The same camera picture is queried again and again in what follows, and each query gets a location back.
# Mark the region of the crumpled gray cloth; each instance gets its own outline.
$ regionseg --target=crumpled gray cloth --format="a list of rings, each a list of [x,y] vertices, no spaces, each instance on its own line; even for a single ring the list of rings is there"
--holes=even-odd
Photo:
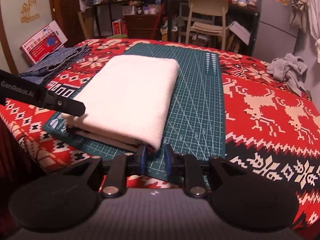
[[[284,58],[274,59],[267,67],[267,73],[278,81],[286,81],[286,86],[301,97],[306,92],[303,83],[306,81],[308,66],[301,57],[288,53]]]

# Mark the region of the beige chair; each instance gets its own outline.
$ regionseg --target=beige chair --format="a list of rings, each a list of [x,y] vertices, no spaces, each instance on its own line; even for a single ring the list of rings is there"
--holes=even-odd
[[[190,32],[196,32],[211,36],[222,37],[221,49],[226,49],[226,13],[228,12],[228,0],[188,0],[190,12],[188,18],[186,44],[189,43]],[[191,26],[192,13],[199,13],[210,16],[222,16],[222,26],[210,25],[206,23],[195,22]]]

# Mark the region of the drawer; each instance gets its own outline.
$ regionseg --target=drawer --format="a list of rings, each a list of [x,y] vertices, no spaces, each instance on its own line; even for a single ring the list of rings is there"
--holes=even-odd
[[[129,39],[151,39],[152,30],[130,30],[128,29]],[[156,30],[154,40],[161,40],[160,31]]]
[[[159,14],[150,15],[126,15],[125,21],[127,23],[128,29],[153,29]]]

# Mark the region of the cardboard box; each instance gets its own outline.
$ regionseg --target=cardboard box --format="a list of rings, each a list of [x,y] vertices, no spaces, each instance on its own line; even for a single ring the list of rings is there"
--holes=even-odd
[[[128,35],[127,23],[124,20],[115,20],[112,22],[112,33],[113,35],[125,34]]]
[[[228,26],[228,29],[237,35],[246,45],[249,45],[251,33],[240,23],[234,21]]]
[[[53,21],[23,43],[20,50],[33,65],[59,49],[67,40],[57,22]]]
[[[122,34],[128,35],[127,23],[124,20],[121,21],[121,32]]]
[[[121,34],[120,22],[121,22],[121,20],[115,20],[114,22],[112,22],[113,35]]]

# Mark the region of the hanging cloth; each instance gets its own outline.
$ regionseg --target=hanging cloth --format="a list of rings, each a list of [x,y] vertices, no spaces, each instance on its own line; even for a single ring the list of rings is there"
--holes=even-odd
[[[311,36],[316,40],[318,63],[320,63],[320,0],[308,0],[308,15]]]
[[[298,26],[304,33],[307,32],[308,0],[292,0],[290,24]]]

